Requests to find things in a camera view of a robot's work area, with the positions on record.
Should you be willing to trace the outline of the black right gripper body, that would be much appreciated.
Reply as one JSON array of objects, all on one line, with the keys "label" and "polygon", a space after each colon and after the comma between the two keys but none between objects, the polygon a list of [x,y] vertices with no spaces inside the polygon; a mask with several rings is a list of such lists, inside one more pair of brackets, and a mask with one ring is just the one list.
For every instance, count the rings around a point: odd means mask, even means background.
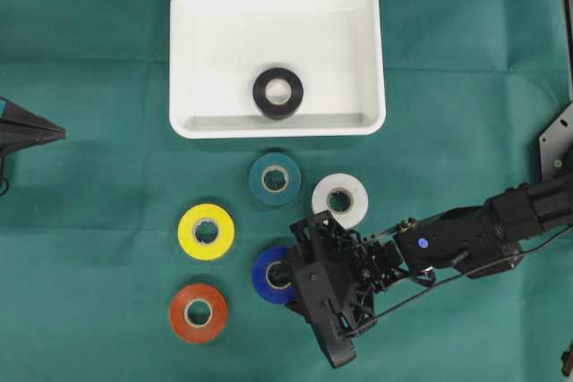
[{"label": "black right gripper body", "polygon": [[314,336],[334,369],[356,357],[352,339],[376,325],[374,290],[381,272],[372,264],[381,245],[342,227],[326,210],[290,225],[295,246],[286,271],[303,301]]}]

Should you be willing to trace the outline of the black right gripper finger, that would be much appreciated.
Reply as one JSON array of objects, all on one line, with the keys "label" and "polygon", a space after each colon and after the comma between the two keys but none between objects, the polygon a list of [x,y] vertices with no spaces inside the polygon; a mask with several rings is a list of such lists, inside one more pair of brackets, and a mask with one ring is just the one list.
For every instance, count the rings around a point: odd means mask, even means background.
[{"label": "black right gripper finger", "polygon": [[287,270],[282,263],[272,263],[270,265],[270,285],[271,286],[289,286]]},{"label": "black right gripper finger", "polygon": [[307,311],[307,307],[305,305],[305,303],[303,301],[300,300],[293,300],[291,302],[288,302],[285,304],[285,307],[288,310],[293,311],[294,313],[302,316],[303,318],[307,318],[308,317],[308,311]]}]

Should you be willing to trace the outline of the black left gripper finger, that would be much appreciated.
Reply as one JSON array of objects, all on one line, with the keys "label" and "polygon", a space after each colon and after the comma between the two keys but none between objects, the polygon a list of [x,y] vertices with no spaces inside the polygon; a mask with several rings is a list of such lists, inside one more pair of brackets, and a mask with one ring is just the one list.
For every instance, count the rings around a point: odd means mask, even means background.
[{"label": "black left gripper finger", "polygon": [[51,123],[46,118],[14,104],[7,98],[1,98],[1,124],[29,127],[51,132],[64,132],[64,128]]},{"label": "black left gripper finger", "polygon": [[63,140],[65,137],[65,132],[1,132],[1,157],[6,157],[22,149]]}]

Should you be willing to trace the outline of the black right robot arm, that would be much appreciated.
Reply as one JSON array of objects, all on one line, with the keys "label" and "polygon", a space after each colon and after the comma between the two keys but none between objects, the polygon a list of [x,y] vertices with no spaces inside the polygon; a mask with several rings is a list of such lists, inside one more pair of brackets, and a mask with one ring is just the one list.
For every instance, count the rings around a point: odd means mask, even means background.
[{"label": "black right robot arm", "polygon": [[362,237],[328,211],[292,225],[294,247],[272,263],[269,281],[291,286],[287,307],[310,325],[333,368],[356,356],[354,339],[379,319],[374,296],[411,281],[429,292],[435,273],[453,268],[479,278],[515,268],[520,243],[572,223],[572,112],[564,110],[539,139],[542,177],[487,199],[383,233]]}]

